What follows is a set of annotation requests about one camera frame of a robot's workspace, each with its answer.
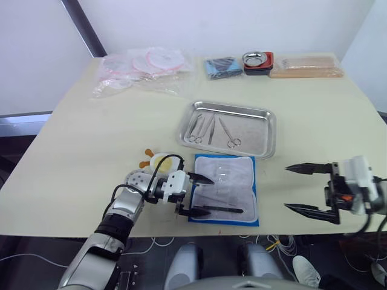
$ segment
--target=table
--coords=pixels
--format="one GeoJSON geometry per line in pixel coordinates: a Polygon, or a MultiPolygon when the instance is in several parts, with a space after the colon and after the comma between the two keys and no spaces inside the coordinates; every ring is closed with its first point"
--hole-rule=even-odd
{"type": "MultiPolygon", "coordinates": [[[[387,176],[387,131],[368,98],[347,77],[207,80],[202,67],[191,97],[130,88],[94,99],[99,59],[68,91],[0,191],[0,234],[87,237],[98,225],[115,185],[153,152],[178,153],[193,169],[194,154],[178,145],[177,127],[194,100],[267,108],[277,117],[276,153],[257,162],[260,227],[188,223],[174,204],[146,204],[131,236],[318,234],[357,231],[364,216],[341,211],[342,224],[307,219],[283,203],[326,209],[328,175],[284,170],[364,154],[374,174],[387,176]]],[[[376,216],[370,230],[376,230],[376,216]]]]}

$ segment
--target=person's foot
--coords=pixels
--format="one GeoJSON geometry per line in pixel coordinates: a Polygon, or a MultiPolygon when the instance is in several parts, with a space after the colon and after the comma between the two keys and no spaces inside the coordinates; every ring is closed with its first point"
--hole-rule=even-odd
{"type": "Polygon", "coordinates": [[[306,258],[302,256],[294,257],[293,269],[298,282],[314,288],[319,287],[321,281],[320,274],[306,258]]]}
{"type": "Polygon", "coordinates": [[[387,282],[387,272],[386,270],[378,263],[371,264],[371,272],[372,276],[374,276],[375,280],[382,284],[383,287],[386,287],[387,282]]]}

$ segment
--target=floor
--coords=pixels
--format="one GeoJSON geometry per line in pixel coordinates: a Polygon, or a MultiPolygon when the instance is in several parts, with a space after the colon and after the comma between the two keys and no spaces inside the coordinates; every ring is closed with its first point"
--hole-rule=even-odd
{"type": "MultiPolygon", "coordinates": [[[[10,160],[18,162],[23,152],[32,142],[33,137],[19,138],[18,140],[4,140],[0,138],[0,153],[10,160]]],[[[8,173],[0,170],[0,177],[7,179],[8,173]]],[[[119,290],[128,289],[163,289],[169,265],[179,247],[188,242],[196,243],[204,251],[204,268],[201,273],[202,278],[215,276],[237,275],[238,268],[236,253],[240,245],[246,242],[255,242],[256,237],[252,236],[242,239],[238,236],[215,236],[215,237],[179,237],[166,247],[153,246],[147,254],[135,254],[122,256],[119,265],[122,268],[121,283],[119,290]],[[128,271],[135,269],[138,275],[135,276],[134,285],[128,285],[128,271]]],[[[372,277],[369,271],[370,260],[364,257],[369,253],[365,250],[343,254],[343,245],[336,241],[336,237],[324,235],[324,237],[313,237],[316,242],[305,243],[308,237],[296,237],[298,243],[298,254],[308,258],[321,275],[333,274],[356,289],[383,289],[372,277]]],[[[167,243],[170,238],[158,238],[159,243],[167,243]]],[[[0,236],[0,260],[12,254],[33,253],[45,258],[68,265],[82,246],[84,239],[58,239],[47,237],[9,237],[0,236]]],[[[131,239],[128,242],[126,252],[139,252],[146,250],[151,244],[150,238],[131,239]]],[[[261,236],[258,243],[263,246],[269,245],[266,236],[261,236]]],[[[282,262],[278,258],[276,251],[272,252],[284,277],[292,280],[282,262]]],[[[282,255],[290,271],[293,270],[291,258],[282,255]]],[[[387,268],[387,259],[382,261],[382,265],[387,268]]],[[[34,256],[14,257],[0,261],[0,289],[4,290],[48,290],[57,289],[60,278],[65,268],[60,268],[49,264],[34,256]]]]}

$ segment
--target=black pole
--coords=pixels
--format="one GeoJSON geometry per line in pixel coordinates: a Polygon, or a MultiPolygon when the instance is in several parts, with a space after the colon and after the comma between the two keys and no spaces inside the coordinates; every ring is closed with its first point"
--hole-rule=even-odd
{"type": "Polygon", "coordinates": [[[93,57],[107,55],[78,0],[61,0],[93,57]]]}

